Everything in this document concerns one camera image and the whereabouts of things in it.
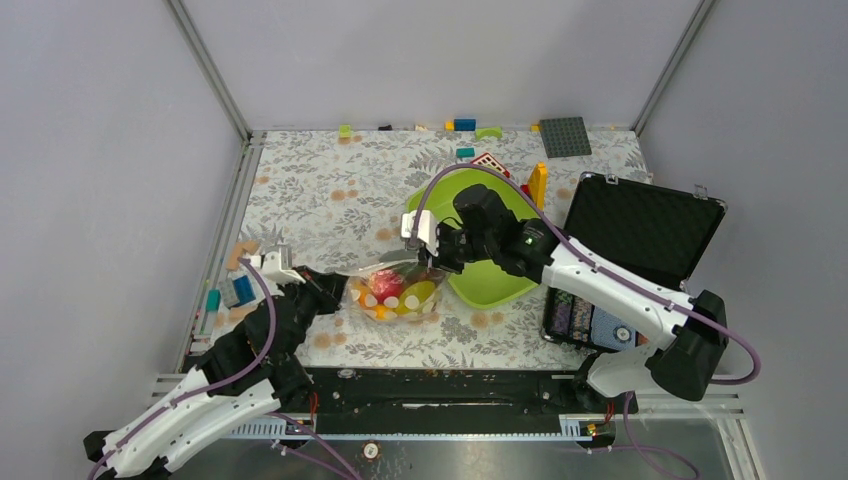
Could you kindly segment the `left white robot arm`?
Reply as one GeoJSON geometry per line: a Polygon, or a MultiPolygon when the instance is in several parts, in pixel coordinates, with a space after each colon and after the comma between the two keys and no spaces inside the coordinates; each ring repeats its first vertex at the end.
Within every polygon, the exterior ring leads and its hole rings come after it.
{"type": "Polygon", "coordinates": [[[84,439],[91,479],[167,479],[234,429],[272,413],[312,407],[318,396],[296,356],[316,317],[337,312],[347,277],[306,266],[241,264],[263,299],[138,418],[84,439]]]}

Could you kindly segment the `yellow orange mango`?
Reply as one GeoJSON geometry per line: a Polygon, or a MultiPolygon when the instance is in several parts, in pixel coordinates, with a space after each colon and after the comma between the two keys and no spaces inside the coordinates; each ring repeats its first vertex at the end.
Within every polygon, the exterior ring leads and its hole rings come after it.
{"type": "Polygon", "coordinates": [[[375,321],[387,322],[398,317],[397,296],[376,297],[364,284],[356,284],[351,289],[351,298],[366,316],[375,321]]]}

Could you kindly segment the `yellow green starfruit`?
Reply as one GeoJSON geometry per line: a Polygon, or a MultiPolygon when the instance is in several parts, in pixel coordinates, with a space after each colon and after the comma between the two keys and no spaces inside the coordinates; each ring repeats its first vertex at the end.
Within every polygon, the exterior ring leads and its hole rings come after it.
{"type": "Polygon", "coordinates": [[[435,282],[424,280],[410,285],[399,297],[395,313],[409,316],[430,313],[439,299],[435,282]]]}

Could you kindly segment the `red pomegranate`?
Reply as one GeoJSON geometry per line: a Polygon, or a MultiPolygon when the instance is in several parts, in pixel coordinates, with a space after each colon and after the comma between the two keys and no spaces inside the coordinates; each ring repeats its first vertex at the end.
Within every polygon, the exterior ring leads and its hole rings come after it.
{"type": "Polygon", "coordinates": [[[405,290],[405,277],[392,269],[383,269],[372,273],[367,286],[379,303],[390,297],[398,298],[405,290]]]}

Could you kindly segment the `green plastic tray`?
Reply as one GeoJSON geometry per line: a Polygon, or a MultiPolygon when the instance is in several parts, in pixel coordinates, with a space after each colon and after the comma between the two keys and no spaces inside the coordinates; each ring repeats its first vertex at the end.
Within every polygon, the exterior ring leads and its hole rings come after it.
{"type": "MultiPolygon", "coordinates": [[[[429,195],[425,208],[439,221],[457,228],[464,221],[453,200],[467,187],[481,184],[496,192],[504,205],[519,220],[535,218],[537,213],[513,189],[513,183],[477,169],[459,169],[440,179],[429,195]]],[[[468,306],[486,310],[498,307],[533,290],[536,284],[526,278],[505,273],[492,261],[467,263],[460,274],[448,278],[449,285],[468,306]]]]}

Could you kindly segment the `clear zip top bag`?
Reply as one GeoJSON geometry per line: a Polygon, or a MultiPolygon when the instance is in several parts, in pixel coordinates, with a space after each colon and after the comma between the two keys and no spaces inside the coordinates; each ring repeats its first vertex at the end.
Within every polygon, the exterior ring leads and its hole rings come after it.
{"type": "Polygon", "coordinates": [[[436,320],[443,284],[450,277],[443,270],[421,265],[407,251],[389,252],[341,275],[347,278],[345,307],[381,324],[436,320]]]}

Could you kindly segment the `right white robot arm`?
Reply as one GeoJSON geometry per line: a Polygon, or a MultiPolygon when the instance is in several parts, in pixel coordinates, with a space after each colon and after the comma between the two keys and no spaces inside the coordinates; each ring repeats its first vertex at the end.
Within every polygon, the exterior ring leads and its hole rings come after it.
{"type": "Polygon", "coordinates": [[[579,407],[597,412],[614,397],[652,386],[683,400],[703,399],[727,347],[726,325],[712,316],[723,311],[720,297],[705,291],[691,298],[623,269],[566,237],[541,211],[520,220],[483,184],[462,190],[453,206],[456,227],[426,210],[412,216],[406,235],[422,241],[426,265],[460,273],[491,261],[514,277],[580,297],[646,337],[641,346],[584,363],[573,386],[579,407]]]}

